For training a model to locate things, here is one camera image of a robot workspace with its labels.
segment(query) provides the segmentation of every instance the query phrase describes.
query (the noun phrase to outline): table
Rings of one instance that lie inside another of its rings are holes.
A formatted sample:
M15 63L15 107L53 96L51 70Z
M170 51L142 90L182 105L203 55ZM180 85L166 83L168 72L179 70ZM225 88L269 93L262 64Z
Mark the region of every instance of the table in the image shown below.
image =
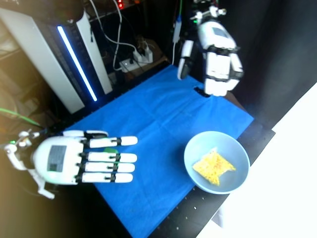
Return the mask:
M239 137L239 142L247 150L251 163L273 137L274 132L254 121ZM93 185L82 184L73 187L71 196L77 206L89 214L85 225L90 232L114 232L114 237L129 237L129 233L119 222ZM227 195L213 195L194 188L166 217L151 234L151 237L195 237L216 213Z

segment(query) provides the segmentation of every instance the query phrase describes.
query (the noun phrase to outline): blue led light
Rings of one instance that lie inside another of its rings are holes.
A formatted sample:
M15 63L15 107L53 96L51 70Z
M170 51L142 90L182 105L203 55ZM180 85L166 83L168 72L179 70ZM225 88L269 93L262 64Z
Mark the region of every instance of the blue led light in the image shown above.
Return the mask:
M79 63L79 61L78 61L78 59L77 59L77 57L76 57L76 55L75 55L75 53L73 51L73 48L71 47L71 45L69 43L68 38L66 37L64 29L61 26L58 26L57 29L58 29L58 32L59 32L60 36L62 37L65 45L66 45L66 47L68 49L68 52L70 53L70 56L73 59L73 61L74 61L75 65L76 65L76 67L77 67L77 69L78 69L78 71L79 71L79 73L80 73L80 75L81 75L86 87L88 88L88 91L89 91L91 97L93 98L94 101L97 101L95 93L94 93L92 87L90 86L90 84L88 82L88 79L87 79L82 67L80 66L80 63Z

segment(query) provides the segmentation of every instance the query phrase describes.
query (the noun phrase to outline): blue cloth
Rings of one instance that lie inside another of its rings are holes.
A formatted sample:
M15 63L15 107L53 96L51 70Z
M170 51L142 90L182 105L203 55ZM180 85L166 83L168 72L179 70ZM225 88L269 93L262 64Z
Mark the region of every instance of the blue cloth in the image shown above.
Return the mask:
M118 147L138 155L133 181L95 184L135 238L149 236L193 188L183 161L187 142L207 130L237 138L253 120L225 98L200 96L193 88L201 83L176 75L169 66L70 128L138 137L137 145Z

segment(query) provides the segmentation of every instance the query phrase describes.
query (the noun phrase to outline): white floor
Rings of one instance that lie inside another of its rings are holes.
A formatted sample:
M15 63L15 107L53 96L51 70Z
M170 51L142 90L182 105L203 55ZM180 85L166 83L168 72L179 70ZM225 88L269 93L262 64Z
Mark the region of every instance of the white floor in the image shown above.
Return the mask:
M198 238L317 238L317 84L273 128L247 181Z

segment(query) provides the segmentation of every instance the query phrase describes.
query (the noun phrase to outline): bowl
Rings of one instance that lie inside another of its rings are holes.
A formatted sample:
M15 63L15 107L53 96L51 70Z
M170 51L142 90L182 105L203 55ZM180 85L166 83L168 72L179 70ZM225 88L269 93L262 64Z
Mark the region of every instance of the bowl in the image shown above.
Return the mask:
M193 169L193 165L215 147L236 168L236 171L227 171L219 177L220 186L210 183ZM228 194L240 187L250 168L249 156L242 145L231 136L218 131L205 131L195 135L186 146L184 163L196 186L213 194Z

